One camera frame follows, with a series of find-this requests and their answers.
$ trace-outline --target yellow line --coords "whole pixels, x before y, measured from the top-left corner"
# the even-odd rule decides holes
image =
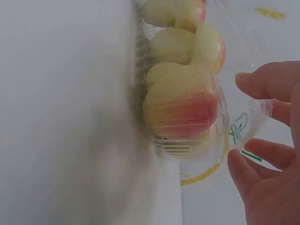
[[[223,155],[221,157],[221,159],[224,159],[226,154],[229,152],[230,150],[230,145],[229,145],[229,134],[226,133],[226,135],[224,135],[224,149],[223,149]],[[207,177],[209,177],[211,174],[213,174],[218,168],[220,167],[220,163],[216,163],[212,168],[208,169],[207,171],[205,171],[204,173],[200,174],[199,176],[193,177],[191,179],[188,180],[181,180],[180,184],[182,186],[184,185],[189,185],[189,184],[195,184]]]

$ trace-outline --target blurry white object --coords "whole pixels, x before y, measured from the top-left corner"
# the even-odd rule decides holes
[[[1,1],[0,224],[182,224],[129,106],[132,25],[130,0]]]

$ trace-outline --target pink apple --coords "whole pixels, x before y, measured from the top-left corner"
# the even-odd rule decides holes
[[[203,22],[196,31],[196,45],[190,64],[210,69],[218,74],[225,62],[226,46],[220,32],[207,22]]]
[[[175,27],[195,32],[205,20],[206,8],[202,0],[179,0],[176,6]]]

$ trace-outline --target red apple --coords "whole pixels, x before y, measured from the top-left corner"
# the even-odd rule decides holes
[[[219,31],[207,22],[203,22],[196,31],[196,45],[190,64],[200,65],[218,74],[225,62],[226,46]]]
[[[205,20],[206,8],[202,0],[179,0],[176,6],[175,27],[195,32]]]
[[[183,68],[182,76],[154,83],[143,103],[147,126],[168,139],[197,139],[217,118],[217,95],[191,66]]]

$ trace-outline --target yellow marking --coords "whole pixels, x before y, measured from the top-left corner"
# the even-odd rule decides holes
[[[223,155],[221,156],[221,160],[225,158],[226,154],[230,150],[230,145],[229,145],[229,134],[228,132],[226,135],[224,135],[224,149],[223,149]],[[220,167],[220,163],[216,163],[212,168],[208,169],[204,173],[200,174],[199,176],[193,177],[188,180],[181,180],[180,184],[182,186],[184,185],[190,185],[190,184],[195,184],[207,177],[209,177],[211,174],[213,174],[218,168]]]
[[[277,12],[277,11],[273,11],[267,8],[255,8],[255,12],[264,15],[268,18],[274,19],[274,20],[283,20],[287,17],[287,15],[285,13],[281,13],[281,12]]]

